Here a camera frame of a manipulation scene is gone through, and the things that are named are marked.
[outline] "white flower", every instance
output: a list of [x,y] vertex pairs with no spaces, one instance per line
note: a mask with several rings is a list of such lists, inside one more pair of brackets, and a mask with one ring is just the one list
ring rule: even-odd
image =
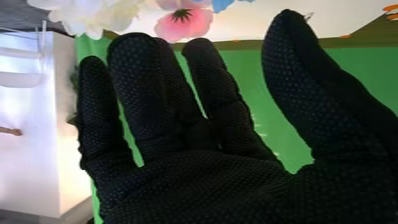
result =
[[62,22],[69,35],[87,36],[98,40],[103,30],[123,32],[139,14],[144,0],[28,0],[28,4],[51,10],[51,22]]

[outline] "gloved hand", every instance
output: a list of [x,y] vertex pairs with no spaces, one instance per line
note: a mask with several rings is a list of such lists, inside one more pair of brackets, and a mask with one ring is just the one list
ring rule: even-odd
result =
[[80,65],[82,168],[105,223],[396,223],[398,119],[327,56],[302,15],[279,14],[263,46],[268,90],[313,149],[297,174],[254,132],[211,42],[190,41],[183,55],[208,118],[162,39],[123,35],[108,68],[96,57]]

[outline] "flower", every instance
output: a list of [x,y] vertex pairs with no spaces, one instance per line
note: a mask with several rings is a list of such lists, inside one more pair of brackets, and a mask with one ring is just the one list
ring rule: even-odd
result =
[[156,35],[176,42],[183,38],[204,36],[213,22],[213,11],[204,9],[211,5],[211,0],[156,0],[163,10],[171,11],[158,20],[155,26]]
[[144,0],[28,0],[28,4],[51,10],[51,22],[62,22],[69,35],[98,40],[103,30],[123,32],[139,14],[137,4]]
[[387,12],[386,15],[387,15],[387,19],[391,21],[398,21],[398,4],[396,5],[391,5],[384,8],[384,11]]
[[234,3],[234,0],[213,0],[213,11],[215,13],[220,13],[229,5]]

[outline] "pink flower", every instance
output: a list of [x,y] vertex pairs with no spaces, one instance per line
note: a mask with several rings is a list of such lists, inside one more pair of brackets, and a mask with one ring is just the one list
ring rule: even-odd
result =
[[155,26],[155,32],[169,42],[204,36],[213,22],[213,11],[204,9],[211,0],[156,0],[162,9],[174,10]]

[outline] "green backdrop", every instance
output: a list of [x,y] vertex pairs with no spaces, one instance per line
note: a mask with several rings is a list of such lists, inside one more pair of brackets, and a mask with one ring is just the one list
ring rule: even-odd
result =
[[[87,37],[76,38],[78,61],[85,56],[96,55],[107,61],[107,46],[110,40],[91,40]],[[346,48],[329,49],[334,60],[343,69],[355,75],[362,81],[368,90],[384,104],[398,113],[398,48]],[[181,52],[176,52],[178,60],[188,74],[187,62]],[[311,163],[311,151],[298,137],[295,129],[284,119],[263,81],[261,56],[259,50],[224,50],[220,51],[229,71],[233,73],[242,95],[250,107],[256,131],[263,137],[286,168],[297,172],[304,164]],[[133,145],[133,138],[126,130],[126,140],[131,145],[135,160],[142,165],[139,151]],[[98,217],[98,199],[94,198],[96,223],[101,223]]]

